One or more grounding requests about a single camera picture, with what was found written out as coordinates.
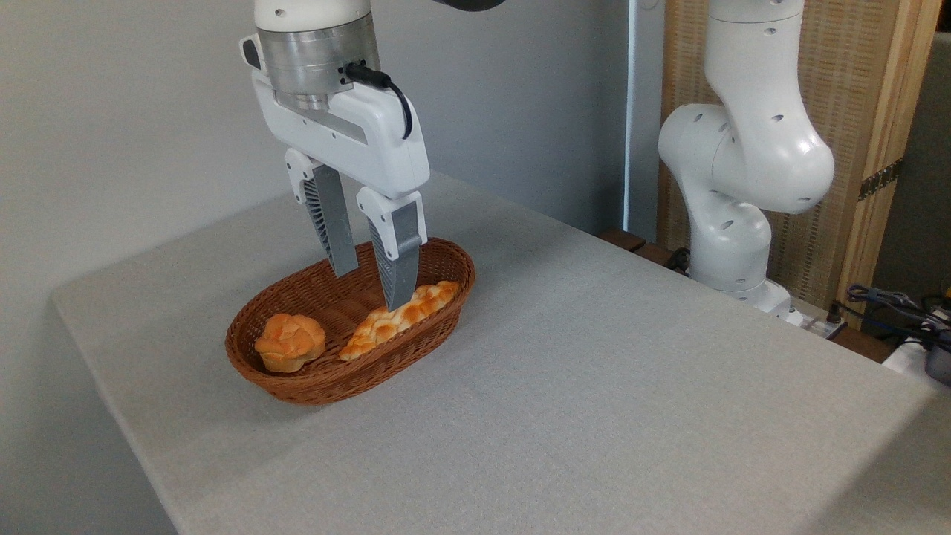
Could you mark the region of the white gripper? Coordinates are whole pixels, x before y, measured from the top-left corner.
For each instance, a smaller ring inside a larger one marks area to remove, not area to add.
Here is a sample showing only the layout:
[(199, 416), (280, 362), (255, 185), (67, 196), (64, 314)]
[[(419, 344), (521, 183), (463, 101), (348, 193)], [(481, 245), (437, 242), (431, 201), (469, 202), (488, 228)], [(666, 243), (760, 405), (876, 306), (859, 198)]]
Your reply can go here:
[(268, 128), (289, 146), (295, 198), (336, 277), (359, 267), (340, 172), (365, 186), (357, 203), (388, 311), (407, 304), (417, 288), (419, 247), (427, 243), (415, 190), (429, 179), (430, 165), (413, 105), (383, 84), (376, 37), (255, 33), (241, 52)]

